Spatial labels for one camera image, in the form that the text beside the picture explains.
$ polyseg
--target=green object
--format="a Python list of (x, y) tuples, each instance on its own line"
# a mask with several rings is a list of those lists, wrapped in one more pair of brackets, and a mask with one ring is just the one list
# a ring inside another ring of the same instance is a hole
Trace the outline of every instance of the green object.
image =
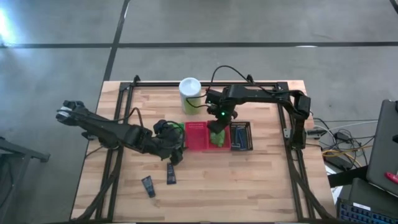
[(210, 133), (210, 142), (217, 145), (218, 147), (223, 147), (225, 141), (225, 130), (220, 133)]
[[(173, 127), (175, 127), (175, 128), (180, 128), (180, 127), (178, 127), (176, 124), (171, 124)], [(185, 124), (184, 123), (179, 123), (179, 125), (182, 127), (182, 129), (185, 131)]]
[(193, 115), (193, 114), (198, 114), (200, 112), (199, 108), (194, 108), (191, 106), (189, 103), (191, 103), (193, 106), (200, 106), (200, 98), (186, 98), (184, 100), (184, 108), (185, 108), (185, 114)]

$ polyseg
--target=green block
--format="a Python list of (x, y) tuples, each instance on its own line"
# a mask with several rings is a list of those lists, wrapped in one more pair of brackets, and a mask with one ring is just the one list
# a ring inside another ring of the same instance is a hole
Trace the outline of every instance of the green block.
[(210, 133), (210, 142), (217, 145), (218, 147), (223, 147), (225, 141), (225, 130), (220, 133)]

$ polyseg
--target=cable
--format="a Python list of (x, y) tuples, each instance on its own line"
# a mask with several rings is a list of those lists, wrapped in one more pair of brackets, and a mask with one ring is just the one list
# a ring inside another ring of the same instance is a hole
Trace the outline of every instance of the cable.
[(363, 148), (362, 148), (361, 150), (362, 150), (362, 153), (363, 153), (363, 157), (365, 158), (365, 164), (366, 164), (366, 165), (369, 165), (369, 164), (368, 164), (368, 158), (366, 158), (365, 151), (363, 150)]
[(88, 157), (89, 155), (91, 155), (92, 153), (94, 153), (94, 152), (96, 152), (96, 151), (98, 151), (98, 150), (100, 150), (100, 149), (102, 149), (102, 148), (104, 148), (104, 147), (101, 146), (101, 147), (95, 149), (94, 151), (89, 152), (89, 153), (86, 155), (85, 159), (87, 159), (87, 157)]
[(12, 188), (14, 187), (14, 177), (12, 176), (12, 172), (11, 172), (11, 164), (10, 164), (8, 161), (7, 161), (6, 163), (8, 164), (8, 173), (9, 173), (9, 175), (10, 175), (11, 186), (10, 186), (10, 188), (9, 188), (9, 190), (8, 190), (8, 193), (7, 193), (6, 197), (5, 197), (4, 200), (0, 203), (0, 208), (6, 203), (8, 197), (9, 197), (10, 194), (11, 194), (11, 190), (12, 190)]
[(362, 167), (362, 165), (356, 160), (356, 152), (357, 151), (354, 151), (354, 160), (351, 162), (351, 167), (349, 168), (349, 169), (352, 169), (354, 166), (355, 166), (355, 162), (357, 162), (358, 163), (358, 165), (359, 165), (359, 167)]
[(369, 139), (365, 144), (363, 144), (361, 147), (363, 147), (363, 146), (369, 144), (373, 139), (374, 139), (374, 136), (373, 136), (371, 139)]
[(345, 127), (351, 127), (351, 126), (356, 126), (356, 125), (360, 125), (360, 124), (370, 124), (370, 123), (377, 123), (377, 121), (367, 121), (367, 122), (361, 122), (361, 123), (356, 123), (356, 124), (347, 124), (347, 125), (343, 125), (343, 126), (339, 126), (339, 127), (335, 127), (335, 128), (331, 128), (329, 130), (334, 130), (334, 129), (339, 129), (339, 128), (345, 128)]
[(335, 136), (334, 136), (333, 133), (330, 131), (330, 129), (324, 128), (324, 127), (319, 126), (319, 125), (314, 125), (314, 127), (323, 129), (323, 130), (325, 130), (326, 132), (328, 132), (328, 133), (330, 134), (331, 138), (333, 139), (333, 143), (336, 144)]
[(181, 133), (182, 133), (182, 139), (181, 139), (181, 149), (183, 149), (184, 148), (184, 143), (185, 143), (185, 130), (184, 130), (184, 128), (181, 126), (181, 124), (178, 124), (177, 122), (175, 122), (175, 121), (166, 121), (165, 123), (163, 123), (163, 125), (164, 124), (166, 124), (166, 123), (172, 123), (172, 124), (175, 124), (175, 125), (177, 125), (177, 127), (179, 127), (180, 128), (180, 130), (181, 130)]
[[(322, 148), (322, 146), (320, 146), (320, 145), (317, 145), (317, 144), (309, 144), (309, 143), (305, 143), (306, 145), (309, 145), (309, 146), (318, 146), (320, 149), (321, 149), (321, 151), (323, 150), (323, 148)], [(354, 163), (355, 162), (355, 158), (353, 158), (351, 155), (349, 155), (349, 154), (344, 154), (344, 156), (346, 156), (347, 158), (348, 158), (348, 160), (349, 161), (351, 161), (352, 163)]]
[[(343, 152), (339, 152), (339, 151), (337, 151), (337, 150), (329, 149), (329, 150), (323, 151), (322, 154), (323, 154), (325, 157), (338, 157), (338, 156), (340, 156), (340, 155), (347, 154), (347, 153), (349, 153), (349, 152), (358, 151), (358, 150), (360, 150), (360, 149), (367, 149), (367, 148), (370, 148), (370, 147), (372, 147), (372, 146), (362, 146), (362, 147), (357, 148), (357, 149), (347, 149), (347, 150), (345, 150), (345, 151), (343, 151)], [(334, 154), (334, 155), (327, 155), (327, 154), (326, 154), (326, 153), (332, 152), (332, 151), (337, 151), (337, 152), (339, 152), (339, 153), (338, 153), (338, 154)]]
[(372, 139), (374, 139), (374, 137), (375, 137), (375, 136), (366, 136), (366, 137), (359, 137), (359, 138), (350, 138), (350, 139), (347, 139), (346, 141), (341, 141), (341, 142), (338, 142), (338, 143), (333, 144), (333, 145), (328, 145), (328, 144), (326, 144), (326, 143), (324, 143), (324, 142), (321, 142), (321, 141), (319, 141), (319, 143), (322, 143), (322, 144), (328, 146), (329, 149), (332, 149), (333, 147), (338, 146), (339, 144), (347, 143), (347, 141), (350, 141), (350, 140), (352, 140), (352, 139), (365, 139), (365, 138), (371, 138), (368, 142), (365, 143), (365, 144), (368, 144)]
[(193, 106), (193, 105), (188, 101), (188, 99), (205, 97), (205, 96), (207, 95), (207, 92), (210, 90), (211, 86), (213, 85), (213, 80), (214, 80), (214, 77), (215, 77), (215, 75), (216, 75), (216, 72), (217, 72), (220, 68), (229, 68), (229, 69), (232, 69), (232, 70), (233, 70), (234, 72), (236, 72), (240, 77), (242, 77), (243, 80), (245, 80), (246, 82), (250, 83), (250, 84), (253, 85), (253, 86), (256, 86), (256, 87), (262, 89), (264, 92), (266, 92), (266, 93), (268, 93), (268, 94), (271, 94), (271, 95), (282, 94), (282, 93), (291, 93), (291, 92), (293, 92), (293, 91), (297, 91), (297, 90), (283, 90), (283, 91), (280, 91), (280, 90), (279, 90), (279, 91), (266, 90), (266, 89), (263, 88), (262, 86), (250, 82), (250, 81), (249, 81), (244, 75), (242, 75), (242, 73), (239, 72), (236, 68), (234, 68), (234, 67), (232, 67), (232, 66), (229, 66), (229, 65), (220, 65), (219, 67), (217, 67), (217, 68), (214, 70), (214, 72), (213, 72), (213, 74), (212, 74), (212, 76), (211, 76), (211, 80), (210, 80), (209, 87), (207, 88), (206, 93), (205, 93), (204, 95), (202, 95), (202, 96), (187, 97), (187, 98), (185, 99), (185, 100), (188, 102), (188, 104), (189, 104), (190, 106), (192, 106), (192, 107), (194, 107), (194, 108), (199, 108), (199, 107), (202, 107), (202, 106), (207, 106), (207, 107), (209, 107), (208, 105)]
[[(337, 150), (327, 150), (327, 151), (325, 151), (325, 152), (339, 152), (339, 151), (337, 151)], [(322, 156), (323, 157), (337, 157), (337, 156), (334, 156), (334, 155), (325, 155), (325, 154), (323, 154)], [(354, 162), (356, 162), (360, 167), (362, 166), (352, 155), (350, 155), (350, 154), (346, 154), (346, 156), (348, 156), (349, 158), (351, 158)]]
[(82, 113), (79, 113), (79, 112), (76, 112), (76, 111), (70, 111), (70, 110), (57, 110), (57, 112), (63, 111), (63, 112), (67, 112), (67, 113), (70, 113), (70, 114), (78, 114), (78, 115), (84, 116), (84, 117), (86, 117), (86, 118), (88, 118), (88, 119), (93, 119), (93, 120), (96, 120), (96, 121), (117, 122), (117, 121), (122, 121), (122, 120), (124, 120), (124, 119), (130, 118), (131, 115), (135, 112), (135, 110), (137, 110), (137, 114), (138, 114), (138, 118), (139, 118), (139, 123), (140, 123), (141, 127), (144, 127), (144, 124), (143, 124), (143, 122), (142, 122), (141, 112), (140, 112), (139, 109), (136, 108), (136, 107), (133, 108), (133, 109), (130, 111), (129, 115), (125, 116), (124, 118), (113, 119), (113, 120), (100, 119), (100, 118), (93, 118), (93, 117), (88, 116), (87, 114), (82, 114)]
[(327, 129), (329, 129), (329, 126), (328, 126), (328, 125), (326, 124), (326, 122), (324, 122), (322, 119), (320, 119), (320, 118), (313, 118), (313, 119), (319, 120), (320, 122), (323, 123), (323, 125), (325, 125), (325, 127), (326, 127)]
[(208, 106), (208, 105), (194, 106), (194, 105), (191, 104), (191, 102), (189, 102), (189, 100), (188, 100), (188, 99), (194, 99), (194, 98), (201, 98), (201, 97), (205, 97), (205, 96), (206, 96), (206, 94), (203, 95), (203, 96), (187, 97), (187, 98), (185, 99), (185, 101), (186, 101), (191, 107), (193, 107), (193, 108), (201, 108), (201, 107), (204, 107), (204, 106), (210, 107), (210, 106)]

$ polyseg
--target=white cable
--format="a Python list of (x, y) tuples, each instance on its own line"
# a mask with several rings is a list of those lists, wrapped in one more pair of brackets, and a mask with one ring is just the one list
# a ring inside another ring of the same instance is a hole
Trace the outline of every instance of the white cable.
[(334, 129), (339, 129), (339, 128), (345, 128), (345, 127), (350, 127), (350, 126), (355, 126), (355, 125), (360, 125), (360, 124), (376, 123), (376, 122), (378, 122), (378, 121), (367, 121), (367, 122), (361, 122), (361, 123), (356, 123), (356, 124), (347, 124), (347, 125), (343, 125), (340, 127), (331, 128), (331, 129), (329, 129), (329, 131), (334, 130)]
[(330, 129), (324, 128), (324, 127), (319, 126), (319, 125), (314, 125), (314, 127), (320, 128), (320, 129), (323, 129), (323, 130), (327, 131), (330, 134), (331, 138), (333, 139), (333, 143), (336, 144), (336, 139), (335, 139), (333, 133), (330, 131)]

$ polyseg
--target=black metal frame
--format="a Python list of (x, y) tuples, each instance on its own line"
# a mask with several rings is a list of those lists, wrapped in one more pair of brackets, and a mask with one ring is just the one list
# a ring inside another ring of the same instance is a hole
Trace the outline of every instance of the black metal frame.
[[(123, 100), (123, 94), (125, 90), (128, 90), (127, 94), (127, 102), (126, 102), (126, 109), (124, 114), (128, 114), (129, 110), (131, 109), (132, 105), (132, 93), (134, 87), (178, 87), (179, 82), (139, 82), (140, 78), (136, 76), (134, 78), (134, 81), (132, 83), (129, 82), (122, 82), (120, 83), (119, 87), (119, 95), (118, 95), (118, 101), (116, 103), (116, 109), (115, 109), (115, 115), (114, 118), (118, 119), (120, 110), (121, 110), (121, 103)], [(250, 83), (247, 82), (214, 82), (211, 85), (212, 86), (227, 86), (227, 85), (232, 85), (232, 84), (240, 84), (240, 85), (245, 85), (245, 86), (251, 86)], [(261, 86), (266, 86), (266, 87), (272, 87), (274, 89), (278, 89), (279, 87), (282, 87), (285, 90), (289, 89), (289, 86), (287, 82), (257, 82), (256, 84), (261, 85)], [(209, 86), (210, 82), (201, 82), (201, 85), (203, 87)], [(287, 165), (289, 168), (289, 174), (290, 174), (290, 180), (292, 184), (292, 192), (293, 192), (293, 198), (294, 198), (294, 204), (295, 204), (295, 209), (296, 209), (296, 214), (299, 222), (304, 222), (304, 221), (309, 221), (309, 220), (316, 220), (315, 217), (315, 212), (314, 212), (314, 205), (312, 201), (314, 202), (315, 197), (311, 195), (310, 198), (306, 197), (305, 195), (305, 202), (306, 206), (308, 209), (308, 217), (309, 218), (304, 218), (303, 216), (303, 209), (300, 201), (300, 193), (299, 193), (299, 188), (297, 187), (297, 184), (301, 186), (302, 190), (304, 191), (305, 194), (310, 192), (309, 187), (308, 187), (308, 178), (307, 178), (307, 173), (305, 170), (305, 164), (304, 164), (304, 159), (303, 159), (303, 154), (302, 151), (295, 151), (297, 154), (297, 163), (299, 167), (299, 172), (297, 172), (292, 153), (294, 150), (292, 150), (291, 146), (289, 145), (289, 141), (285, 136), (283, 135), (283, 130), (287, 128), (285, 116), (284, 116), (284, 109), (282, 105), (278, 104), (278, 113), (279, 113), (279, 119), (280, 119), (280, 126), (282, 129), (282, 137), (284, 138), (284, 146), (285, 146), (285, 151), (287, 155)], [(289, 115), (290, 123), (293, 125), (293, 117)], [(104, 166), (104, 173), (103, 173), (103, 179), (102, 179), (102, 184), (101, 188), (104, 186), (104, 183), (107, 182), (107, 180), (110, 178), (109, 177), (109, 172), (110, 172), (110, 167), (111, 167), (111, 160), (113, 156), (113, 151), (109, 150), (107, 155), (106, 155), (106, 160), (105, 160), (105, 166)], [(123, 157), (123, 148), (120, 148), (117, 150), (117, 158), (116, 158), (116, 163), (114, 165), (114, 170), (117, 169), (115, 172), (116, 178), (114, 178), (114, 181), (112, 183), (112, 191), (111, 195), (109, 198), (109, 208), (108, 208), (108, 214), (106, 218), (102, 218), (102, 212), (103, 212), (103, 198), (100, 200), (100, 203), (97, 204), (97, 209), (96, 209), (96, 214), (95, 214), (95, 219), (93, 220), (71, 220), (73, 223), (88, 223), (88, 222), (93, 222), (93, 223), (106, 223), (106, 222), (112, 222), (113, 221), (113, 213), (114, 213), (114, 206), (116, 202), (116, 196), (117, 196), (117, 191), (118, 191), (118, 181), (119, 181), (119, 174), (121, 170), (121, 163), (122, 163), (122, 157)], [(296, 177), (299, 176), (301, 177), (302, 181), (297, 182)]]
[(12, 157), (19, 157), (22, 159), (22, 164), (17, 172), (16, 178), (14, 178), (14, 183), (12, 183), (11, 191), (9, 192), (9, 195), (6, 198), (6, 201), (4, 202), (3, 208), (0, 211), (0, 223), (4, 223), (4, 219), (7, 215), (8, 208), (10, 207), (14, 195), (18, 191), (18, 188), (23, 181), (30, 159), (35, 158), (40, 160), (40, 162), (47, 162), (49, 160), (50, 154), (43, 154), (41, 152), (37, 152), (32, 149), (18, 146), (17, 144), (13, 144), (1, 137), (0, 137), (0, 149), (6, 151), (6, 153), (1, 154), (1, 156), (6, 156), (6, 157), (12, 156)]

